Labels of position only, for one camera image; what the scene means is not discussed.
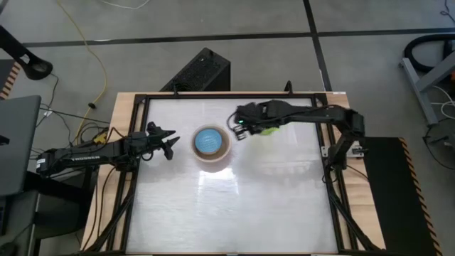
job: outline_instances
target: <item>white cable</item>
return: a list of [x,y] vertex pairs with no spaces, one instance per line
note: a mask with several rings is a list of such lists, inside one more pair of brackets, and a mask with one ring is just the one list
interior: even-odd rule
[[448,104],[451,104],[452,107],[455,107],[455,102],[452,99],[452,97],[450,97],[449,93],[447,93],[444,89],[440,88],[439,86],[434,85],[433,87],[442,91],[449,98],[449,101],[445,103],[432,102],[432,105],[441,105],[441,113],[447,118],[455,119],[455,117],[446,114],[446,112],[444,111],[444,107],[446,107],[446,105]]
[[123,8],[123,9],[129,9],[129,10],[137,10],[137,9],[140,9],[141,7],[143,7],[144,5],[146,5],[148,2],[150,2],[150,0],[146,0],[143,4],[141,4],[140,6],[138,7],[129,7],[129,6],[121,6],[119,4],[113,4],[113,3],[110,3],[108,1],[104,1],[104,0],[100,0],[101,2],[105,3],[105,4],[109,4],[110,6],[115,6],[115,7],[119,7],[119,8]]

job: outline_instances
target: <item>concrete floor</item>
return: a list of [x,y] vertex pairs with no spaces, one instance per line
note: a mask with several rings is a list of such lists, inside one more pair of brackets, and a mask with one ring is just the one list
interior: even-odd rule
[[[204,36],[245,33],[309,32],[300,0],[151,0],[144,8],[118,9],[100,1],[68,1],[89,40]],[[116,0],[138,6],[140,0]],[[441,16],[443,0],[310,0],[318,31],[369,31],[414,28],[452,28]],[[455,4],[449,0],[450,7]],[[73,25],[55,0],[9,1],[0,24],[24,43],[79,41]],[[321,37],[331,86],[346,91],[353,109],[365,115],[368,136],[404,137],[420,179],[444,255],[455,255],[455,172],[438,165],[422,142],[426,122],[405,74],[397,64],[402,50],[421,34]],[[109,88],[90,116],[109,121],[118,92],[157,91],[198,51],[208,47],[232,62],[232,90],[281,91],[287,80],[295,90],[321,91],[323,83],[311,38],[274,38],[179,43],[130,43],[93,46],[106,65]],[[439,61],[438,45],[416,50],[422,62]],[[102,89],[96,60],[83,46],[30,48],[55,66],[60,78],[53,108],[83,115],[87,103]],[[0,53],[0,58],[9,58]],[[50,100],[55,78],[28,80],[21,72],[11,97],[39,94]],[[438,92],[435,101],[445,102]],[[74,137],[80,120],[66,117]],[[36,130],[34,147],[68,143],[68,131],[54,114]],[[446,164],[451,154],[434,148]],[[75,252],[74,235],[45,240],[42,255]]]

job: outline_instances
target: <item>robotic arm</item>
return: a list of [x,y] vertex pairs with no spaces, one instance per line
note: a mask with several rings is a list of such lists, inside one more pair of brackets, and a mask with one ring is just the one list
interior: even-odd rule
[[151,159],[153,152],[159,149],[163,149],[164,156],[171,160],[173,157],[171,147],[180,137],[166,142],[163,142],[162,139],[174,134],[176,131],[164,131],[153,122],[147,124],[146,130],[149,135],[145,132],[133,132],[115,142],[106,144],[47,150],[38,156],[36,173],[46,177],[70,167],[100,164],[111,164],[118,171],[133,171],[137,167],[137,159],[140,156],[151,154]]
[[290,122],[313,122],[335,125],[341,132],[338,142],[328,149],[327,166],[346,169],[346,153],[353,142],[365,136],[363,116],[354,110],[338,105],[323,107],[292,106],[281,100],[270,100],[259,104],[238,106],[231,129],[238,140],[246,137],[245,132],[265,134]]

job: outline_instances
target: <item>orange and black striped edge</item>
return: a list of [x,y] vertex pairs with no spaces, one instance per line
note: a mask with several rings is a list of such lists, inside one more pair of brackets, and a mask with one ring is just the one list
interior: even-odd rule
[[11,71],[9,72],[9,75],[6,79],[3,88],[0,91],[0,100],[8,99],[8,96],[11,93],[11,90],[13,89],[14,82],[16,81],[16,78],[19,75],[20,70],[21,66],[17,62],[15,62],[13,64]]
[[424,213],[425,220],[427,220],[427,227],[428,227],[429,234],[431,235],[431,237],[433,239],[434,249],[436,250],[436,254],[438,256],[442,256],[442,251],[441,251],[441,248],[440,248],[440,245],[438,242],[438,238],[436,236],[436,231],[434,230],[434,227],[433,227],[432,218],[429,216],[427,204],[425,203],[424,196],[422,195],[422,189],[420,188],[420,183],[419,183],[419,180],[417,179],[417,174],[415,173],[414,165],[412,164],[412,158],[411,158],[409,150],[407,149],[406,140],[403,138],[399,138],[399,140],[401,141],[401,145],[402,145],[403,150],[406,155],[407,165],[409,166],[409,170],[411,171],[411,177],[414,182],[415,191],[417,192],[417,195],[419,196],[420,206],[422,207],[422,211]]

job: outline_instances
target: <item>black box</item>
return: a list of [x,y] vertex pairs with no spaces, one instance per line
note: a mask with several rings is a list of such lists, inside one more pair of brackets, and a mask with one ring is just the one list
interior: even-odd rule
[[230,91],[230,61],[204,48],[180,72],[174,76],[161,92]]

